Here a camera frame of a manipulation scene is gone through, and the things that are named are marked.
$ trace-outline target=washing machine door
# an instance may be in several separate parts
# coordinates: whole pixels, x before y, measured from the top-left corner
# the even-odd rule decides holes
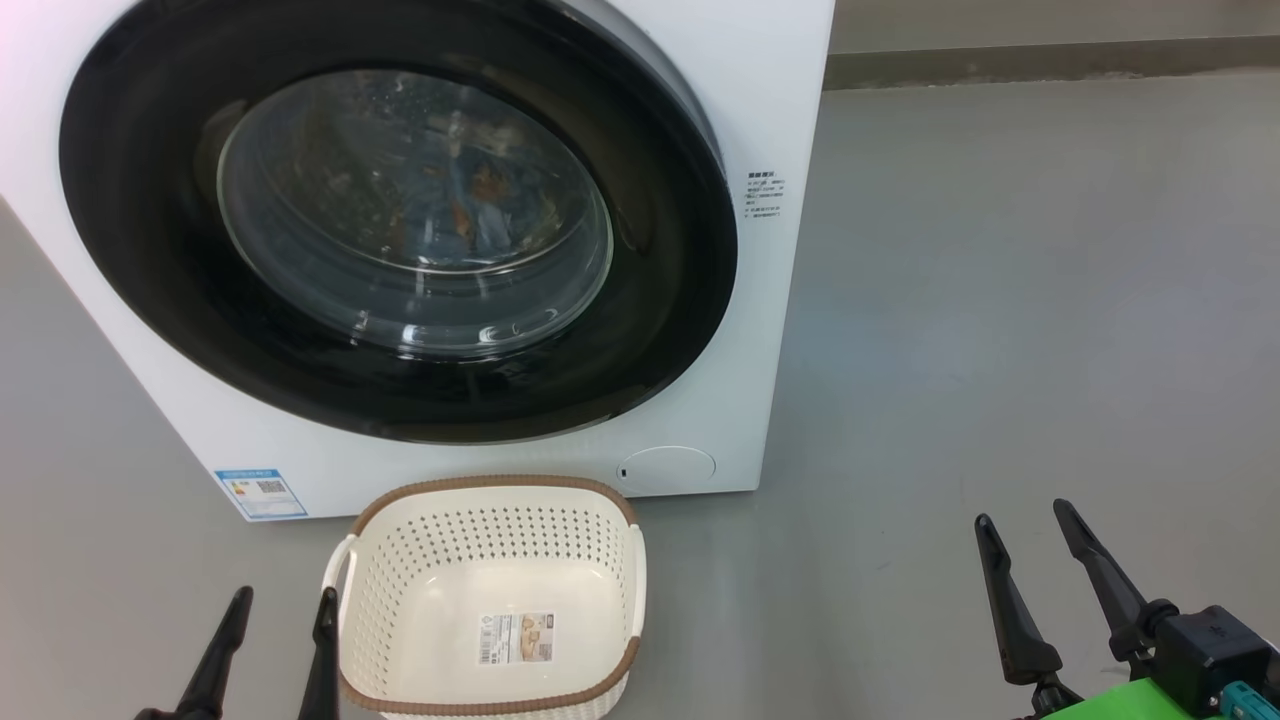
[[[732,290],[714,141],[654,58],[550,0],[148,1],[72,85],[67,201],[138,316],[264,402],[557,433],[675,380]]]

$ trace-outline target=white washing machine body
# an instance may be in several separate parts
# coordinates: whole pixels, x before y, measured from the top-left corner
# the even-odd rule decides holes
[[[705,348],[655,395],[507,442],[406,442],[306,419],[207,372],[120,297],[68,209],[59,128],[87,54],[132,5],[0,9],[0,193],[246,519],[351,515],[392,488],[457,475],[576,475],[628,496],[758,487],[832,0],[573,3],[605,27],[630,26],[618,37],[643,31],[652,45],[636,53],[678,70],[705,111],[736,215],[733,290]]]

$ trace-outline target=teal connector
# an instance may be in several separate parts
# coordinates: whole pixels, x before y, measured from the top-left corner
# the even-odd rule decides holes
[[[1222,688],[1222,715],[1230,720],[1280,720],[1280,712],[1244,683]]]

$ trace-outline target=brown basket rim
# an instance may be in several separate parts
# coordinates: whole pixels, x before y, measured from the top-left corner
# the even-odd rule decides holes
[[[365,511],[356,518],[356,523],[352,525],[351,533],[353,536],[360,536],[365,527],[369,525],[369,521],[372,520],[374,515],[397,500],[428,492],[492,487],[558,487],[595,492],[613,501],[618,510],[622,511],[622,516],[626,519],[628,525],[636,524],[635,510],[631,509],[631,503],[627,502],[618,491],[596,480],[566,475],[476,475],[466,478],[448,478],[443,480],[428,480],[393,489],[371,502],[369,507],[366,507]],[[375,712],[388,712],[393,715],[444,715],[456,717],[515,715],[591,702],[622,682],[622,678],[631,670],[631,665],[635,662],[636,652],[639,652],[639,650],[640,638],[632,637],[627,642],[626,650],[622,652],[622,659],[608,674],[608,676],[599,683],[576,693],[534,700],[486,703],[431,703],[378,700],[357,691],[351,682],[347,680],[347,675],[342,671],[340,664],[338,666],[338,682],[342,685],[343,694],[346,694],[353,703]]]

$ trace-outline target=basket handle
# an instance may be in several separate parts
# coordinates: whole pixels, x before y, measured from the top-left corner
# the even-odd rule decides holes
[[[324,568],[324,584],[320,585],[320,592],[325,588],[338,589],[335,584],[338,582],[338,570],[342,569],[342,564],[347,560],[347,555],[351,552],[351,544],[356,542],[360,536],[349,534],[342,538],[338,547],[333,548],[333,555],[329,556],[329,564]]]
[[[635,547],[635,564],[636,564],[636,600],[635,607],[631,609],[631,637],[639,638],[640,633],[644,630],[644,611],[645,611],[645,596],[648,594],[649,585],[649,561],[645,556],[644,550],[644,533],[640,532],[639,525],[631,525],[632,546]]]

